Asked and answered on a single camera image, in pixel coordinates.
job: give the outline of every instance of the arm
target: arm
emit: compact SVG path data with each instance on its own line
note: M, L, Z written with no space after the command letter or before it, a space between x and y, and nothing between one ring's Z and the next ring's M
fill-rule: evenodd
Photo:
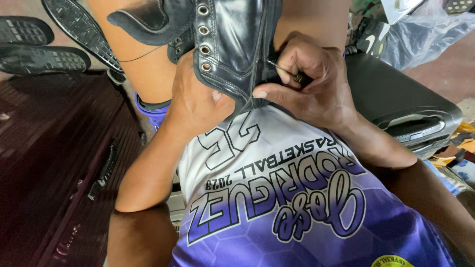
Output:
M167 266L177 239L166 205L132 213L114 211L107 263L111 267Z
M125 174L109 225L110 266L166 266L177 242L166 204L187 142L222 122L234 101L200 83L193 53L181 57L165 120Z
M173 83L170 109L157 134L125 174L115 208L134 212L166 201L186 144L218 125L233 111L231 98L197 80L193 53L182 56Z
M288 87L258 86L254 97L337 133L388 190L440 227L475 263L475 220L422 161L356 111L341 55L337 48L320 48L310 36L292 33L278 64L294 74L304 71L314 81L299 89L290 75L277 70Z
M336 130L338 135L389 191L436 224L475 263L475 220L464 206L412 152L358 118Z

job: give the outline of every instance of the white and purple jersey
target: white and purple jersey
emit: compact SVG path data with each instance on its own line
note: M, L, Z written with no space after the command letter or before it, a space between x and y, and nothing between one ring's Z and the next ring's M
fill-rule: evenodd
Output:
M267 106L193 139L170 266L453 266L434 227L322 130Z

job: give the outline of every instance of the black suitcase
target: black suitcase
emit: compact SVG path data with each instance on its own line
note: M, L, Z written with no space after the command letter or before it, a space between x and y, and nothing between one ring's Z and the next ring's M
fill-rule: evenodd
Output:
M442 148L462 122L455 104L371 55L347 56L346 66L358 112L420 159Z

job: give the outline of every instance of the shoe sole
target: shoe sole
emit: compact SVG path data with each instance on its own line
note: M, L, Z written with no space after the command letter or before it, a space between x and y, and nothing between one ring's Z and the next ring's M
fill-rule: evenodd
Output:
M55 39L46 22L23 16L0 16L0 45L42 47Z
M84 72L91 66L85 52L70 47L0 48L0 71L18 75L36 75L49 72Z
M124 73L100 26L79 3L73 0L42 0L41 2L51 19L74 42L110 69Z

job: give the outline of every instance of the metal eyelet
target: metal eyelet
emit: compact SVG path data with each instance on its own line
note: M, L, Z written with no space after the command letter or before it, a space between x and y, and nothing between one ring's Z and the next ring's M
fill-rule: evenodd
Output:
M203 16L207 15L209 13L209 9L206 6L199 6L198 13Z
M203 63L201 64L201 69L204 71L210 71L211 70L211 65L208 63Z
M209 34L209 29L206 26L200 26L198 28L198 32L202 35L208 35Z
M211 52L211 50L207 46L202 46L199 49L200 49L200 52L203 53L204 55L207 55Z

